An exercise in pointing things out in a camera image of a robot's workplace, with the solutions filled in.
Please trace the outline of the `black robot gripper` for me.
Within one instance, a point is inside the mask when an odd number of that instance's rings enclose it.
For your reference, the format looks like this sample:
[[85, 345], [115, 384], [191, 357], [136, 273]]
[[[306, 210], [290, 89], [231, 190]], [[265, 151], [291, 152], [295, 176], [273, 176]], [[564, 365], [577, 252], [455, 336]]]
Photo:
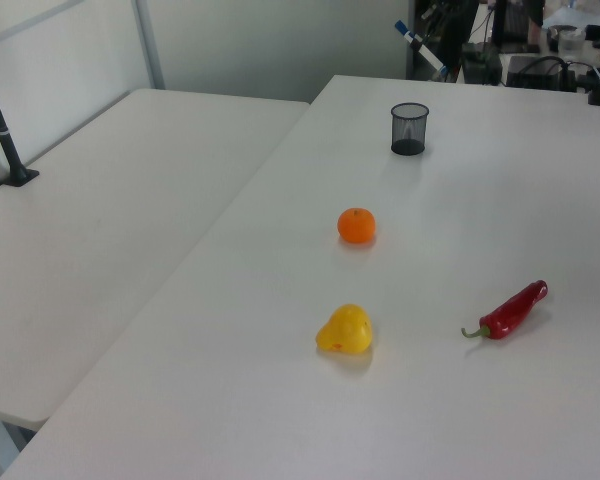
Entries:
[[468, 42], [478, 5], [478, 0], [445, 2], [443, 30], [436, 55], [443, 64], [448, 64], [449, 56], [453, 56], [453, 71], [464, 69], [465, 55], [461, 46]]

